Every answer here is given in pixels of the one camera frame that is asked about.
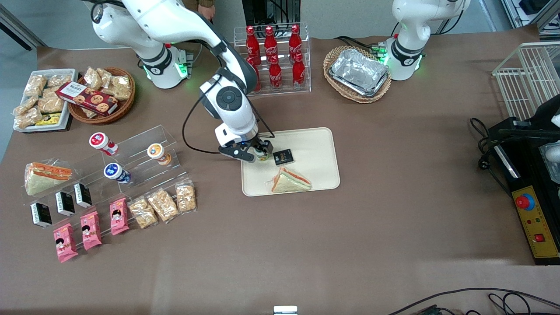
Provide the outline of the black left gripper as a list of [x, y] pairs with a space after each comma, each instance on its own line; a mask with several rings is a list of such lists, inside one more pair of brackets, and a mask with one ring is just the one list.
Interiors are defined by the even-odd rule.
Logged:
[[558, 141], [560, 139], [559, 128], [552, 122], [552, 118], [559, 112], [560, 94], [544, 102], [532, 116], [531, 129], [499, 129], [499, 133], [508, 137]]

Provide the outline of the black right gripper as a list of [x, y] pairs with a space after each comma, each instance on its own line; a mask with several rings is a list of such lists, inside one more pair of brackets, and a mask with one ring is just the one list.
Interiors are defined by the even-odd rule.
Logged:
[[250, 139], [248, 141], [229, 141], [227, 148], [218, 148], [218, 152], [232, 159], [254, 163], [256, 157], [254, 152], [273, 152], [273, 145], [269, 140], [260, 138]]

